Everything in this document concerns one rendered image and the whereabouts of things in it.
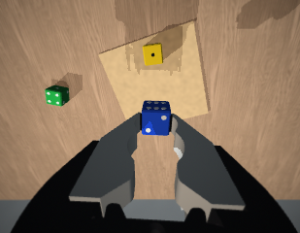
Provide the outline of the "green die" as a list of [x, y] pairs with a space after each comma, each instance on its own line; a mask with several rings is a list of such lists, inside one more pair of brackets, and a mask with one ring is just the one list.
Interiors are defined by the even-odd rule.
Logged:
[[69, 102], [69, 88], [53, 85], [45, 89], [47, 104], [63, 106]]

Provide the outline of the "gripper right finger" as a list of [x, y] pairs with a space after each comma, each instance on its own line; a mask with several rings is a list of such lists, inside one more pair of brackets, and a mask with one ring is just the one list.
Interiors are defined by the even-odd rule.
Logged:
[[175, 200], [186, 217], [201, 208], [207, 223], [235, 233], [298, 233], [278, 202], [224, 148], [175, 114], [169, 132], [179, 157]]

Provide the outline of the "tan flat mat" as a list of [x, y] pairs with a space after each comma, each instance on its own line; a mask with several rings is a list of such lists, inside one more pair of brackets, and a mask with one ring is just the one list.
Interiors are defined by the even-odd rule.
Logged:
[[[155, 43], [163, 63], [146, 66], [143, 45]], [[181, 119], [208, 113], [193, 21], [98, 55], [126, 120], [145, 100], [168, 101]]]

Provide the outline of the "blue die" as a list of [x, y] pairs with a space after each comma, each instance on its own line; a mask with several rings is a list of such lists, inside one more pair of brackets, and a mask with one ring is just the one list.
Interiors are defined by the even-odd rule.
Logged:
[[168, 101], [145, 100], [142, 108], [142, 134], [168, 136], [170, 115]]

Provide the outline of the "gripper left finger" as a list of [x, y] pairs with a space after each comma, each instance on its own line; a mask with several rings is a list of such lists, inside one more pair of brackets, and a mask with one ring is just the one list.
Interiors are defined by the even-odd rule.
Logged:
[[104, 217], [106, 207], [124, 208], [134, 198], [137, 113], [60, 168], [34, 195], [11, 233], [60, 233], [79, 222]]

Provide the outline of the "yellow die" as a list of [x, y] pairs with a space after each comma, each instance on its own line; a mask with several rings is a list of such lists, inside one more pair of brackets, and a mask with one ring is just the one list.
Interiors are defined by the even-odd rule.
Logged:
[[143, 45], [143, 54], [146, 66], [163, 63], [161, 43]]

